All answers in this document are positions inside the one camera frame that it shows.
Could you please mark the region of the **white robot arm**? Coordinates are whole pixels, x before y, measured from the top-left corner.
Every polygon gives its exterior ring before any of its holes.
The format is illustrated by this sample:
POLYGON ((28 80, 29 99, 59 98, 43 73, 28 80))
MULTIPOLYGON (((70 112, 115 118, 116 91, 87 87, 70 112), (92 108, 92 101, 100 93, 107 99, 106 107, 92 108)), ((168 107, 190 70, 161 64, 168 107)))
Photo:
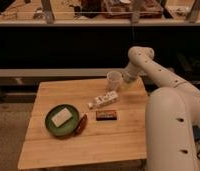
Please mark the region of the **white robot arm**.
POLYGON ((193 124, 200 121, 200 90, 153 60, 150 47, 133 46, 123 80, 140 72, 158 86, 145 107, 146 171, 199 171, 193 124))

